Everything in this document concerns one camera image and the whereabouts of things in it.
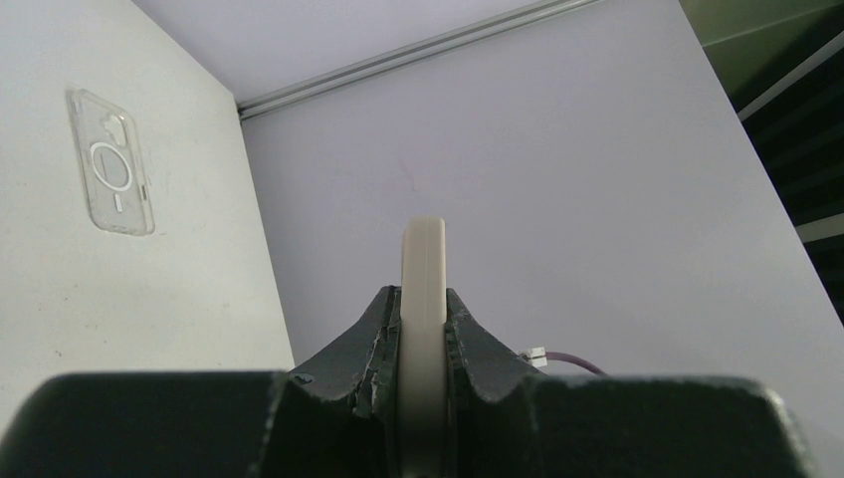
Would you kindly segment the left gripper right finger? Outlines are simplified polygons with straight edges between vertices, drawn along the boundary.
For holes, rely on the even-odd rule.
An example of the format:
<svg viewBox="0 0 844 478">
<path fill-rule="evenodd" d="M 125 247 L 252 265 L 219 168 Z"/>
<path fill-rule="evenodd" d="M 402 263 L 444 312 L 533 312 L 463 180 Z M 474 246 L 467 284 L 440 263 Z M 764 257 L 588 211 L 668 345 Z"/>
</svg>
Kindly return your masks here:
<svg viewBox="0 0 844 478">
<path fill-rule="evenodd" d="M 811 477 L 780 397 L 724 376 L 551 375 L 447 294 L 450 477 Z"/>
</svg>

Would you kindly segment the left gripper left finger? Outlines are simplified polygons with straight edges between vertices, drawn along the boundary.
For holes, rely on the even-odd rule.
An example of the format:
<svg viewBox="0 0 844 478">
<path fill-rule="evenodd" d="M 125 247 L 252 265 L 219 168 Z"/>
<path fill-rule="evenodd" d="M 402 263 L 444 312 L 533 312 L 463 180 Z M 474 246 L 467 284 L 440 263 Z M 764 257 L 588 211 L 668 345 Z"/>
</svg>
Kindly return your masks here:
<svg viewBox="0 0 844 478">
<path fill-rule="evenodd" d="M 401 291 L 296 368 L 69 373 L 1 441 L 5 477 L 394 477 Z"/>
</svg>

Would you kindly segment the clear phone case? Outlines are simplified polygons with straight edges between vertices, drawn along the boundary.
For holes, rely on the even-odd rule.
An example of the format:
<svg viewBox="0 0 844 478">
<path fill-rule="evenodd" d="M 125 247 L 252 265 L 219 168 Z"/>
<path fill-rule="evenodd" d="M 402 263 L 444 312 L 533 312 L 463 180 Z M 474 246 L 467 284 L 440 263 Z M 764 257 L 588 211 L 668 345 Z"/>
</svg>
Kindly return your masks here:
<svg viewBox="0 0 844 478">
<path fill-rule="evenodd" d="M 105 232 L 155 231 L 134 121 L 121 107 L 84 90 L 66 90 L 89 216 Z"/>
</svg>

